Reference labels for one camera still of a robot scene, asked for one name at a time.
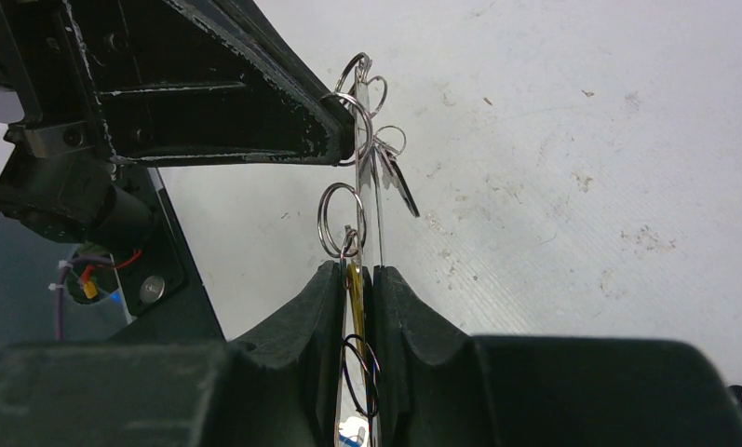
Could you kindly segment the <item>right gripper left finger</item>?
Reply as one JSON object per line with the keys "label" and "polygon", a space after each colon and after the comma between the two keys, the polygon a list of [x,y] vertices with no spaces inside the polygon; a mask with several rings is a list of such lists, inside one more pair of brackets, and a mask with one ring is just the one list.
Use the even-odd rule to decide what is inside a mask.
{"label": "right gripper left finger", "polygon": [[232,341],[0,351],[0,446],[332,446],[341,270]]}

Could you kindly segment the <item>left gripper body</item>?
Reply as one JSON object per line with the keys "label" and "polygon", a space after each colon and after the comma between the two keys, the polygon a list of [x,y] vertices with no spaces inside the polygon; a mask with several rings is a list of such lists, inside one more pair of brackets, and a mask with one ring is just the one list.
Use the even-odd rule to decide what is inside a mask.
{"label": "left gripper body", "polygon": [[141,247],[153,208],[122,189],[68,1],[0,1],[0,88],[17,94],[0,214],[55,242]]}

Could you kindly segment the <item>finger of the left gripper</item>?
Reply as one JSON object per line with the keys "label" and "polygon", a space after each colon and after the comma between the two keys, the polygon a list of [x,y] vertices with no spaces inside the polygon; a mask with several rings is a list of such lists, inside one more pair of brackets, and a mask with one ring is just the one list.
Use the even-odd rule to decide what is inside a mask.
{"label": "finger of the left gripper", "polygon": [[354,120],[251,1],[65,1],[97,153],[155,167],[334,166]]}

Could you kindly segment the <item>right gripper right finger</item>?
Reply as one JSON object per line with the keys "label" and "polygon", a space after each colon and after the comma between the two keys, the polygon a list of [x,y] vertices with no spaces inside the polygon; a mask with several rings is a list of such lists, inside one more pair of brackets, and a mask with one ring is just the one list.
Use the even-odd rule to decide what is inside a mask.
{"label": "right gripper right finger", "polygon": [[370,345],[383,446],[742,446],[742,414],[694,347],[469,335],[376,267]]}

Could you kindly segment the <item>metal key ring plate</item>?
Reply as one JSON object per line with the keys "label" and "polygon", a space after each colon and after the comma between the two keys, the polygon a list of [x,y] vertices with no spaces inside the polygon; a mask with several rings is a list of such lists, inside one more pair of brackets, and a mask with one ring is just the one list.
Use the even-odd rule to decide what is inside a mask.
{"label": "metal key ring plate", "polygon": [[[361,446],[378,446],[381,443],[378,434],[380,402],[377,386],[380,366],[370,344],[368,329],[371,326],[372,269],[384,264],[385,258],[383,191],[397,191],[384,181],[376,144],[387,146],[398,162],[408,143],[406,132],[401,127],[391,124],[378,126],[375,123],[385,106],[389,84],[382,75],[373,74],[371,67],[371,57],[359,52],[344,67],[333,91],[325,96],[328,100],[340,103],[354,118],[354,149],[344,165],[354,169],[355,180],[353,183],[337,182],[328,186],[317,210],[317,233],[322,248],[339,262],[343,270],[344,292],[351,320],[349,333],[342,342],[341,371],[356,413],[365,423],[358,429],[357,443]],[[341,242],[335,240],[329,221],[330,202],[339,191],[347,192],[356,206],[356,221],[345,226]],[[346,289],[346,267],[349,263],[357,264],[363,275],[365,358],[357,348]]]}

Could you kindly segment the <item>yellow tagged key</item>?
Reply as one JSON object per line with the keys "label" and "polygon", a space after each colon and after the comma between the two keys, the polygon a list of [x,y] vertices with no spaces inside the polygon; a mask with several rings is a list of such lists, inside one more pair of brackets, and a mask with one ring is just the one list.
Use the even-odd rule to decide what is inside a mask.
{"label": "yellow tagged key", "polygon": [[346,289],[351,305],[357,348],[362,358],[365,358],[364,282],[361,268],[355,263],[349,263],[346,267]]}

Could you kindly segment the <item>black tagged key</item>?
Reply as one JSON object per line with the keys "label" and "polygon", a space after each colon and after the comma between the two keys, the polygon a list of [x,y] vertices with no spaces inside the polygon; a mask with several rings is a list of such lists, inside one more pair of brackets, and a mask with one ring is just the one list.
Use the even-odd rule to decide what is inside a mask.
{"label": "black tagged key", "polygon": [[384,146],[381,143],[376,144],[376,152],[381,161],[384,181],[395,187],[410,214],[414,218],[419,218],[421,213],[400,166],[398,165],[395,155],[387,146]]}

